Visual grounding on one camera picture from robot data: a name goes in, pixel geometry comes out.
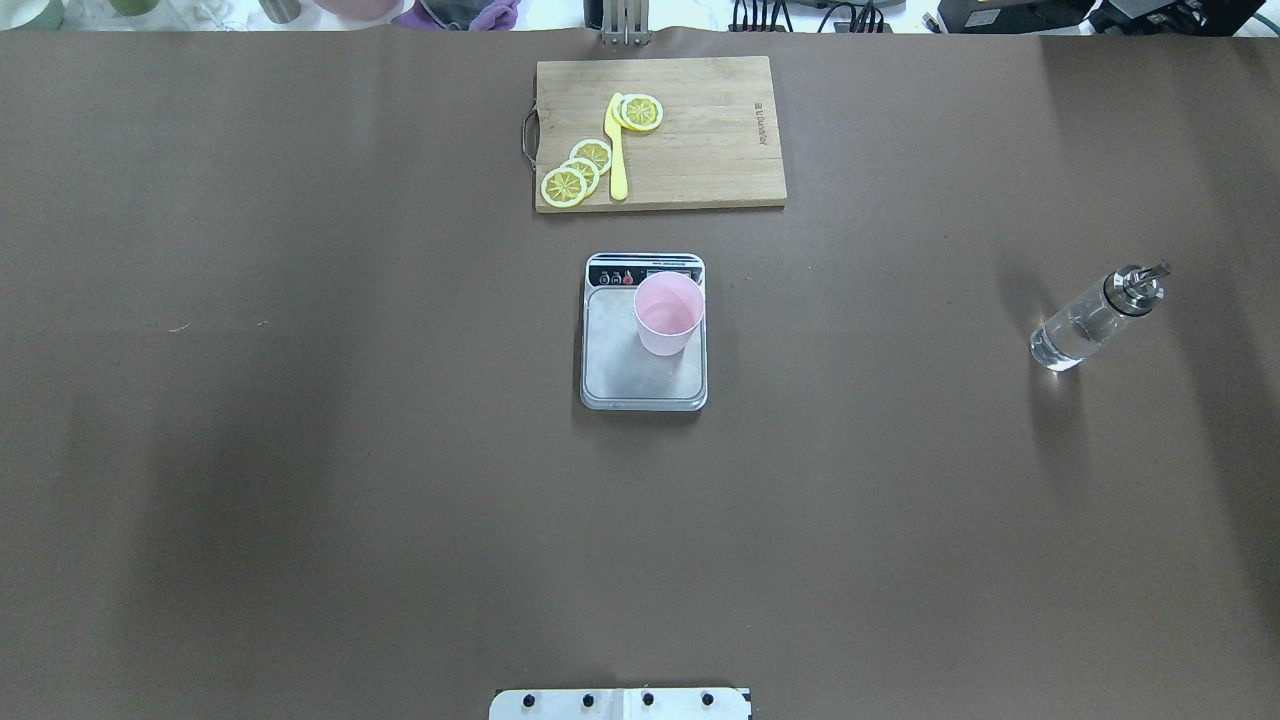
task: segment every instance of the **cutting board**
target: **cutting board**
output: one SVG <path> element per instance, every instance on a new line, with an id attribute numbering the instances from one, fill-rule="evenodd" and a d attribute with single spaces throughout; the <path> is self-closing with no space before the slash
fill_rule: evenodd
<path id="1" fill-rule="evenodd" d="M 623 201 L 609 197 L 609 178 L 575 208 L 552 208 L 543 176 L 584 138 L 604 135 L 604 109 L 614 92 L 657 97 L 666 117 L 658 129 L 623 129 L 627 179 Z M 769 59 L 585 60 L 538 63 L 540 128 L 534 205 L 539 213 L 760 208 L 787 201 L 782 138 Z"/>

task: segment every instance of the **pink cup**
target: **pink cup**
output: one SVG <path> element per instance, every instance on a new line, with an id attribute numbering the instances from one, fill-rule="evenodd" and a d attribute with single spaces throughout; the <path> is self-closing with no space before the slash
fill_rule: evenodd
<path id="1" fill-rule="evenodd" d="M 644 348 L 654 355 L 675 355 L 701 324 L 707 300 L 689 275 L 650 272 L 636 287 L 635 309 Z"/>

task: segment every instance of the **yellow knife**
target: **yellow knife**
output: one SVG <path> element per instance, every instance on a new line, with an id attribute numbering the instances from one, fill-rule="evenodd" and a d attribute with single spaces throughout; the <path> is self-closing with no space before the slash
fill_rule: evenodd
<path id="1" fill-rule="evenodd" d="M 604 135 L 609 136 L 613 145 L 613 165 L 609 168 L 609 197 L 614 200 L 627 199 L 627 167 L 622 161 L 622 126 L 613 115 L 613 109 L 622 100 L 621 92 L 614 92 L 609 99 L 609 106 L 604 109 Z"/>

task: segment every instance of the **purple towel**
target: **purple towel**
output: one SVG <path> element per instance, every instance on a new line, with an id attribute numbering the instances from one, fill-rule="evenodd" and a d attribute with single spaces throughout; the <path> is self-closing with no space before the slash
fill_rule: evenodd
<path id="1" fill-rule="evenodd" d="M 467 29 L 511 29 L 516 27 L 516 5 L 520 0 L 493 0 L 476 19 L 471 20 Z M 411 27 L 415 29 L 444 29 L 435 22 L 421 3 L 415 1 L 413 9 L 392 20 L 392 24 Z"/>

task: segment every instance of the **lemon slice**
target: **lemon slice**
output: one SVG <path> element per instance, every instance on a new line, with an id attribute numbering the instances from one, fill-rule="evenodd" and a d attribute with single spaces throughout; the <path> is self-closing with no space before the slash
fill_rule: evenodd
<path id="1" fill-rule="evenodd" d="M 600 169 L 595 167 L 595 163 L 588 160 L 586 158 L 570 158 L 564 160 L 561 165 L 562 168 L 573 168 L 575 170 L 582 173 L 586 178 L 586 195 L 582 197 L 590 197 L 595 192 L 595 187 L 600 184 Z"/>
<path id="2" fill-rule="evenodd" d="M 585 158 L 599 168 L 600 174 L 609 172 L 609 165 L 613 164 L 613 150 L 609 149 L 609 143 L 603 140 L 596 140 L 589 137 L 582 142 L 579 142 L 568 151 L 570 158 Z"/>
<path id="3" fill-rule="evenodd" d="M 556 168 L 543 178 L 543 200 L 552 208 L 572 208 L 586 197 L 588 184 L 573 168 Z"/>
<path id="4" fill-rule="evenodd" d="M 623 95 L 618 102 L 618 122 L 627 129 L 649 132 L 662 124 L 662 102 L 653 95 Z"/>

